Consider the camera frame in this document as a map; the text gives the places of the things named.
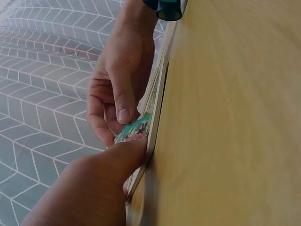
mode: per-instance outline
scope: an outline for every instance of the light wood surface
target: light wood surface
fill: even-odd
[[[301,2],[189,0],[132,225],[301,225]]]

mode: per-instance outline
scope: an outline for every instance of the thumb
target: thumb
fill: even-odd
[[[146,145],[146,136],[135,134],[126,142],[117,143],[101,154],[102,161],[109,163],[112,182],[123,185],[142,165]]]
[[[120,124],[128,124],[133,121],[136,112],[130,69],[115,66],[109,75],[113,87],[117,121]]]

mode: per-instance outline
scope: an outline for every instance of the skin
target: skin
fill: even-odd
[[[87,95],[88,122],[110,148],[70,163],[23,226],[126,225],[123,184],[141,166],[147,138],[135,134],[115,145],[113,139],[139,117],[137,104],[151,72],[156,22],[155,11],[142,0],[127,0],[99,56]]]
[[[154,58],[155,11],[142,0],[128,0],[98,58],[88,89],[88,122],[106,146],[124,125],[139,117]]]
[[[23,226],[126,225],[123,184],[141,166],[147,138],[133,135],[100,154],[69,164]]]

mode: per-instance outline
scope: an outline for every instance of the chevron pattern fabric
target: chevron pattern fabric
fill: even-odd
[[[87,123],[86,92],[123,4],[9,0],[0,9],[0,225],[20,225],[70,161],[105,150]]]

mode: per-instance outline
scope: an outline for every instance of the wrist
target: wrist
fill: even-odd
[[[158,18],[156,12],[142,2],[142,0],[127,0],[123,7],[115,28],[128,27],[143,36],[153,36]]]

